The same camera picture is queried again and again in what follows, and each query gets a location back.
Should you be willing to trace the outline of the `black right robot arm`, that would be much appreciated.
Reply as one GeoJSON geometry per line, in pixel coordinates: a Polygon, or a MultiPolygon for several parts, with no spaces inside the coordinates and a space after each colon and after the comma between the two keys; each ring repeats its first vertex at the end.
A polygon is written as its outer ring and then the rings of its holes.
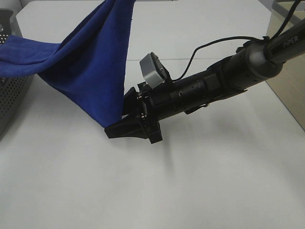
{"type": "Polygon", "coordinates": [[[159,122],[179,113],[191,114],[277,76],[283,64],[305,52],[305,23],[299,22],[277,38],[246,42],[236,54],[205,71],[174,81],[154,53],[140,67],[144,82],[124,96],[122,120],[105,128],[109,138],[162,140],[159,122]]]}

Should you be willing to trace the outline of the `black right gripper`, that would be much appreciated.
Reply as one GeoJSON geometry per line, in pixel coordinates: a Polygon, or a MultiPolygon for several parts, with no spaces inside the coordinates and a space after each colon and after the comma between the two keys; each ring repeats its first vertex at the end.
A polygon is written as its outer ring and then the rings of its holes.
{"type": "Polygon", "coordinates": [[[122,114],[128,116],[104,129],[109,139],[136,137],[149,139],[152,144],[160,142],[163,137],[159,121],[183,112],[181,97],[175,83],[162,83],[153,89],[148,83],[143,82],[138,84],[138,87],[139,93],[132,87],[124,95],[122,114]],[[140,119],[131,116],[140,111],[138,95],[142,96],[141,101],[148,122],[145,130],[148,131],[148,135],[141,126],[140,119]]]}

